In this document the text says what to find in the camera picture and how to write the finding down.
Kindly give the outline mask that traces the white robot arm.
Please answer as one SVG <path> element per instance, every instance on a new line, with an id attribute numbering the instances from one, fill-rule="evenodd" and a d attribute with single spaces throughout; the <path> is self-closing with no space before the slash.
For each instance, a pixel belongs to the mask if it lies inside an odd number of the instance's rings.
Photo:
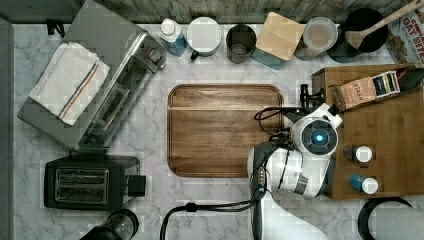
<path id="1" fill-rule="evenodd" d="M 324 103 L 317 108 L 268 107 L 255 114 L 259 122 L 281 114 L 293 125 L 272 133 L 248 155 L 254 240 L 328 240 L 320 229 L 283 209 L 273 195 L 284 190 L 312 199 L 331 185 L 339 112 L 336 105 Z"/>

